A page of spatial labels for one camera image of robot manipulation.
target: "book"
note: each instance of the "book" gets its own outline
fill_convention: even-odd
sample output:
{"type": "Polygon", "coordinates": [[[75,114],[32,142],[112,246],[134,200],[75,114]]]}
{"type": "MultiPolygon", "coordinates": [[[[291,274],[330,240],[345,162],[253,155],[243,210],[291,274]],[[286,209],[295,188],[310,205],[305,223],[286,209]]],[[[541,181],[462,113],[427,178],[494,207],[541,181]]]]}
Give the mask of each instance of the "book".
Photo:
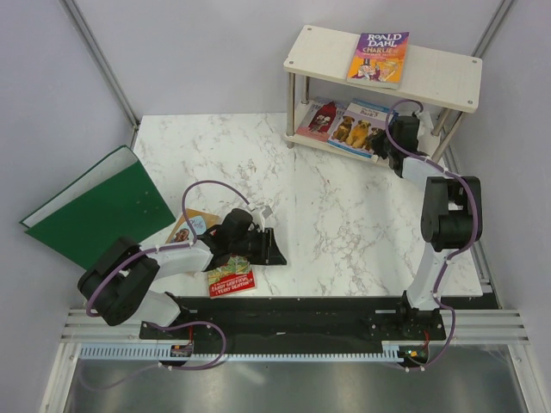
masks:
{"type": "Polygon", "coordinates": [[[226,265],[207,272],[211,298],[239,293],[257,287],[251,265],[242,256],[231,256],[226,265]]]}
{"type": "Polygon", "coordinates": [[[406,60],[409,32],[362,33],[346,80],[377,88],[397,89],[406,60]]]}
{"type": "Polygon", "coordinates": [[[327,142],[345,109],[346,103],[318,97],[313,100],[296,132],[320,142],[327,142]]]}
{"type": "MultiPolygon", "coordinates": [[[[186,209],[186,213],[197,235],[204,234],[208,228],[218,224],[220,221],[218,215],[196,211],[195,209],[186,209]]],[[[190,236],[191,231],[189,230],[188,223],[183,214],[181,214],[180,219],[176,222],[174,229],[166,239],[166,243],[182,243],[188,241],[190,236]]]]}
{"type": "Polygon", "coordinates": [[[26,233],[84,269],[117,238],[141,242],[175,217],[127,146],[121,146],[20,223],[26,233]]]}
{"type": "MultiPolygon", "coordinates": [[[[371,142],[384,133],[388,111],[388,108],[354,99],[344,111],[328,144],[376,162],[378,157],[371,148],[371,142]]],[[[396,112],[393,112],[389,123],[395,116],[396,112]]]]}

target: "wall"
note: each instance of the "wall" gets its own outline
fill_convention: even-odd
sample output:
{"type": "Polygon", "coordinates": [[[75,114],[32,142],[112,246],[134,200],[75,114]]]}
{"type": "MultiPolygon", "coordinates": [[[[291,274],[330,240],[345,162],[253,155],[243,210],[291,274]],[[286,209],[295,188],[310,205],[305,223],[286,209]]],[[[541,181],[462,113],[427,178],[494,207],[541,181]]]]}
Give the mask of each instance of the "wall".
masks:
{"type": "Polygon", "coordinates": [[[0,15],[0,410],[37,411],[83,270],[17,222],[131,137],[57,0],[0,15]]]}
{"type": "Polygon", "coordinates": [[[484,58],[479,110],[453,148],[482,181],[484,233],[499,297],[518,308],[551,388],[551,28],[548,0],[518,2],[484,58]]]}
{"type": "MultiPolygon", "coordinates": [[[[470,54],[499,0],[77,3],[141,116],[284,112],[282,65],[305,24],[409,30],[412,44],[470,54]]],[[[313,84],[313,92],[336,96],[330,83],[313,84]]],[[[338,94],[357,89],[338,86],[338,94]]]]}

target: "green book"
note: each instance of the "green book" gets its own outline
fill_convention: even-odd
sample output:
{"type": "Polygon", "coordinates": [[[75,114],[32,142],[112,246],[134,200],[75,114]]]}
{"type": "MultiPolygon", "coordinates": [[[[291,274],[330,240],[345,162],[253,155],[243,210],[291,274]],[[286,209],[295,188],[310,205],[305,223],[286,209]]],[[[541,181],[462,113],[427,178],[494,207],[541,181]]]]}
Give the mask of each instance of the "green book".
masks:
{"type": "Polygon", "coordinates": [[[144,166],[121,146],[21,224],[84,269],[120,236],[141,242],[175,221],[144,166]]]}

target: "purple and orange book cover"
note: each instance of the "purple and orange book cover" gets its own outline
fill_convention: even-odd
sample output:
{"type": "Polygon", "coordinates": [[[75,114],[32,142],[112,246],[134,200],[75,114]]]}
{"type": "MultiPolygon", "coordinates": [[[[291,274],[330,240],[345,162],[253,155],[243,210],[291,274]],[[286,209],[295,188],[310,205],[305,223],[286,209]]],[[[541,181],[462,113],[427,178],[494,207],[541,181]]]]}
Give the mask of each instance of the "purple and orange book cover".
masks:
{"type": "Polygon", "coordinates": [[[354,52],[347,80],[397,89],[404,70],[409,32],[363,33],[354,52]]]}

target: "marble tabletop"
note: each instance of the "marble tabletop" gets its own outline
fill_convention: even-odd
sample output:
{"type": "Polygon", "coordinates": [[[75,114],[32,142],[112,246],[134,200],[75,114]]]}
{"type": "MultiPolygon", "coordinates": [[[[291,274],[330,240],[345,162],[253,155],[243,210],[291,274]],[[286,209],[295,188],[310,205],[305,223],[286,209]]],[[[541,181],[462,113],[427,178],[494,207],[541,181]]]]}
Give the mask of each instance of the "marble tabletop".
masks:
{"type": "MultiPolygon", "coordinates": [[[[203,179],[271,206],[267,226],[288,265],[255,266],[257,288],[239,295],[401,295],[423,254],[423,194],[388,168],[301,145],[288,149],[283,131],[285,114],[145,116],[134,151],[176,216],[185,188],[203,179]]],[[[215,185],[194,188],[186,202],[221,217],[243,206],[215,185]]],[[[163,243],[171,229],[143,244],[163,243]]],[[[444,295],[482,294],[470,253],[449,271],[444,295]]],[[[152,289],[208,295],[203,273],[157,280],[152,289]]]]}

